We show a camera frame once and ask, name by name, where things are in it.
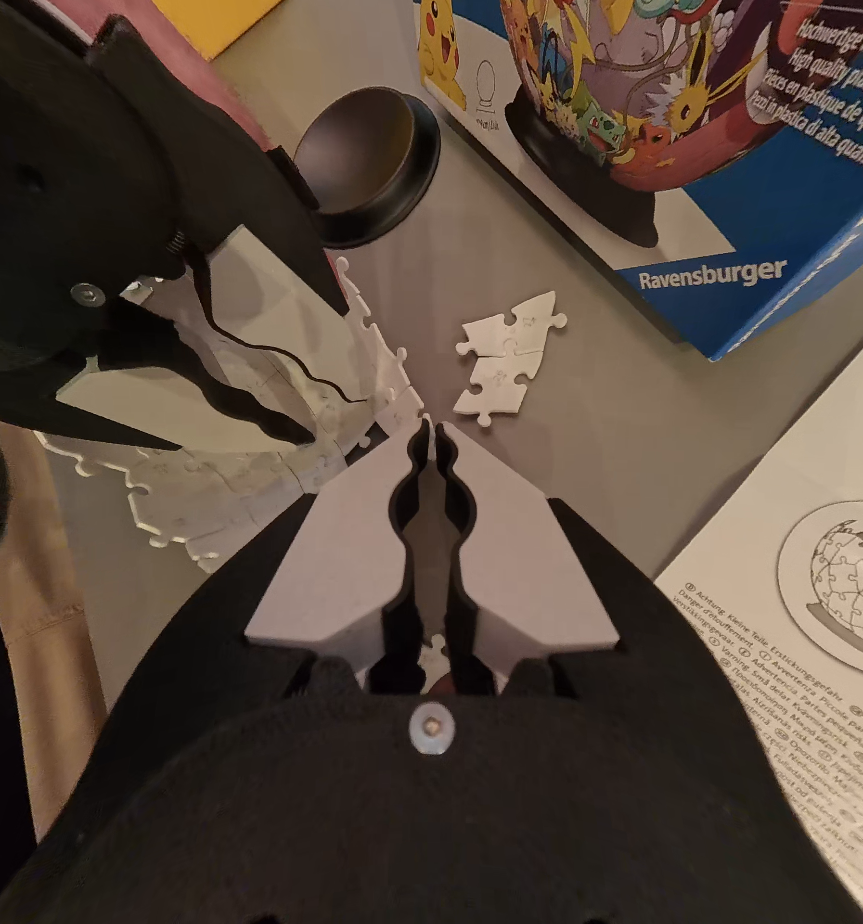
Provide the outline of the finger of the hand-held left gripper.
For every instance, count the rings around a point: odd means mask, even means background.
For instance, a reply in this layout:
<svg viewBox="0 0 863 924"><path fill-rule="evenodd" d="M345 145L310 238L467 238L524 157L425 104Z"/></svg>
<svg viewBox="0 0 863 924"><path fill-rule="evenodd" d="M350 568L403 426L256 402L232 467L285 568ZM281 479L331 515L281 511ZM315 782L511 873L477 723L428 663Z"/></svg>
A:
<svg viewBox="0 0 863 924"><path fill-rule="evenodd" d="M293 360L313 383L348 403L370 392L344 315L245 226L208 256L184 242L184 262L209 328L226 340Z"/></svg>
<svg viewBox="0 0 863 924"><path fill-rule="evenodd" d="M91 412L191 451L278 452L315 442L314 433L301 442L265 433L263 414L277 413L280 408L261 403L254 392L218 378L213 381L229 389L229 399L240 396L242 410L254 419L217 410L196 384L157 367L102 371L90 362L58 390L56 399L68 408Z"/></svg>

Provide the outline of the yellow plastic bin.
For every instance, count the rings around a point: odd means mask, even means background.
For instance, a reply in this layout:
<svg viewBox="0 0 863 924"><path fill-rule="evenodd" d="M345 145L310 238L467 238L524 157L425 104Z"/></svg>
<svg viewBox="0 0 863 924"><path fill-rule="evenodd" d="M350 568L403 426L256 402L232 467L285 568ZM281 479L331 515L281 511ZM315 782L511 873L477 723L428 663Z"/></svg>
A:
<svg viewBox="0 0 863 924"><path fill-rule="evenodd" d="M229 48L279 4L280 1L154 1L206 62Z"/></svg>

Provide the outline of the partly built puzzle ball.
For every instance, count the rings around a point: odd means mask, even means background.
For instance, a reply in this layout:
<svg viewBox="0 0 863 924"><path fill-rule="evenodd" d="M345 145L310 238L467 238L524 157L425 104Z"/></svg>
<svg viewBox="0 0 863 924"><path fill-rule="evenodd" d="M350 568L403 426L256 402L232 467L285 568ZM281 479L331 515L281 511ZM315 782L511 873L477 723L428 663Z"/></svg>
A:
<svg viewBox="0 0 863 924"><path fill-rule="evenodd" d="M299 397L317 427L311 445L270 445L247 452L212 452L184 444L177 450L112 445L36 432L45 450L75 462L84 478L101 468L121 472L138 528L150 545L185 546L206 573L218 570L255 535L304 494L316 494L350 466L356 456L379 444L373 427L392 436L416 423L424 405L404 370L406 350L391 351L370 309L349 278L349 263L335 260L345 290L345 322L354 339L353 363L368 389L365 403L345 403L325 385L307 380L299 364L273 351L252 350L216 331L206 332L189 274L159 283L146 306L174 322L189 345L204 346L229 385L247 391L270 410L289 412Z"/></svg>

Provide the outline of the small joined puzzle piece cluster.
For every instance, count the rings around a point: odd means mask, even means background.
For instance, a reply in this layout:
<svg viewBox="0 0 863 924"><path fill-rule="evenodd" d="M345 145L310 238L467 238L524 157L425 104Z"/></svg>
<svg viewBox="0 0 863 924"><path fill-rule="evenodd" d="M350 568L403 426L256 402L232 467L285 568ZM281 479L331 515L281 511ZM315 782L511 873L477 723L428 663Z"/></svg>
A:
<svg viewBox="0 0 863 924"><path fill-rule="evenodd" d="M536 295L514 306L515 321L507 324L503 314L496 314L463 324L464 340L456 352L476 355L470 375L474 392L465 389L453 411L475 416L482 428L491 424L495 414L516 414L526 396L527 382L534 379L543 358L551 329L567 323L562 313L555 313L554 291Z"/></svg>

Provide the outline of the person's beige trouser leg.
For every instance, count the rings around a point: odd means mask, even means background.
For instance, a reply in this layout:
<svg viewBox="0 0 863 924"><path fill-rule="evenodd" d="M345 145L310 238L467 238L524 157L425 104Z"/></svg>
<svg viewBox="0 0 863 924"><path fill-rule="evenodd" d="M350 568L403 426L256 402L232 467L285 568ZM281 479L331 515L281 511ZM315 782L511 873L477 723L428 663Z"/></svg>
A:
<svg viewBox="0 0 863 924"><path fill-rule="evenodd" d="M0 422L11 499L0 539L0 628L11 664L35 838L60 815L107 708L47 453Z"/></svg>

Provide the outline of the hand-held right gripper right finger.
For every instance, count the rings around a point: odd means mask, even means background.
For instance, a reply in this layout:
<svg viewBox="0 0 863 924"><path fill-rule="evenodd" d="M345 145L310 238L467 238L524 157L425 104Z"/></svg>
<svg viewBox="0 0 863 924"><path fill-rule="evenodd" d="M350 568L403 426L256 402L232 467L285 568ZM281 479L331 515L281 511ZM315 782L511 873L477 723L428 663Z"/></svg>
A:
<svg viewBox="0 0 863 924"><path fill-rule="evenodd" d="M451 550L444 636L457 692L496 693L526 660L620 640L549 498L452 424L435 431Z"/></svg>

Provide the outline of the black round ball stand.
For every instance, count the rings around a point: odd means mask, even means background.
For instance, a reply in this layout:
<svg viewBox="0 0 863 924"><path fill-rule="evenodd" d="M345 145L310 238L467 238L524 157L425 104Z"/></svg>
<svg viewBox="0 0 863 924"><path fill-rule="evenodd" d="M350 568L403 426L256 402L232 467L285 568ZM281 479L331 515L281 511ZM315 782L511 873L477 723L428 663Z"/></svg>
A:
<svg viewBox="0 0 863 924"><path fill-rule="evenodd" d="M375 86L329 105L294 155L317 202L323 246L362 247L401 225L429 188L439 153L437 119L413 95Z"/></svg>

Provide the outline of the white puzzle piece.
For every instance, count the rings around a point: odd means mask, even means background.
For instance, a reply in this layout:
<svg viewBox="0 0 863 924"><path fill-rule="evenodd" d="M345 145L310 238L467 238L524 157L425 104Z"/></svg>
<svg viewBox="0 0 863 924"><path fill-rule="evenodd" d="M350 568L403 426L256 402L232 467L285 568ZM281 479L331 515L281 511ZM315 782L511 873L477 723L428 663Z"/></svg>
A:
<svg viewBox="0 0 863 924"><path fill-rule="evenodd" d="M450 672L450 662L445 651L445 637L436 633L428 641L423 641L418 665L425 675L422 693L427 694L442 678Z"/></svg>

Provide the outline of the blue puzzle box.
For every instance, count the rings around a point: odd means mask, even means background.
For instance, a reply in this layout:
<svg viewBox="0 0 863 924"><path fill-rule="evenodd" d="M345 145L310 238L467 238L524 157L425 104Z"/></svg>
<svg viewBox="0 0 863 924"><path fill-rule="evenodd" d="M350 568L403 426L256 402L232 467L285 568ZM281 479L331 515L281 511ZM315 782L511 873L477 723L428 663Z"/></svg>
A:
<svg viewBox="0 0 863 924"><path fill-rule="evenodd" d="M863 1L421 1L423 86L712 361L863 265Z"/></svg>

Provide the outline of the white instruction leaflet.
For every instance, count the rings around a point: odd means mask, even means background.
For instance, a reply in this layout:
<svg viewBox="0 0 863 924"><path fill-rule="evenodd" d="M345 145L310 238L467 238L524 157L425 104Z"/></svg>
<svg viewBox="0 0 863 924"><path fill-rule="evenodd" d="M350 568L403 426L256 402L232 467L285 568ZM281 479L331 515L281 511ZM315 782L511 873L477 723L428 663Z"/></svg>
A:
<svg viewBox="0 0 863 924"><path fill-rule="evenodd" d="M863 907L863 349L660 573Z"/></svg>

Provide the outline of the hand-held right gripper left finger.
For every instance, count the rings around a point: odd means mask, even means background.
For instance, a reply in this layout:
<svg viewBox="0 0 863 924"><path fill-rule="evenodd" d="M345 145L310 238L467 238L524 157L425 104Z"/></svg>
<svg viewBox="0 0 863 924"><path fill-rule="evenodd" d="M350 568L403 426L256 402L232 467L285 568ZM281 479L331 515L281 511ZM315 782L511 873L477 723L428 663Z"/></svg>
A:
<svg viewBox="0 0 863 924"><path fill-rule="evenodd" d="M379 693L420 692L423 624L403 536L418 510L430 427L408 424L319 492L245 637L345 660Z"/></svg>

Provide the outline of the person's left hand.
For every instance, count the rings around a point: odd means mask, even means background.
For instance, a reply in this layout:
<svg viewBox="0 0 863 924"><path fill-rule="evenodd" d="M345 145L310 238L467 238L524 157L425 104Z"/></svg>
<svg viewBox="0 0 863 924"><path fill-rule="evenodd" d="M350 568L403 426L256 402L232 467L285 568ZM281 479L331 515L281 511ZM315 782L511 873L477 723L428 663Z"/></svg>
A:
<svg viewBox="0 0 863 924"><path fill-rule="evenodd" d="M234 90L164 16L152 1L121 1L117 11L137 29L171 74L203 100L237 122L264 150L273 144Z"/></svg>

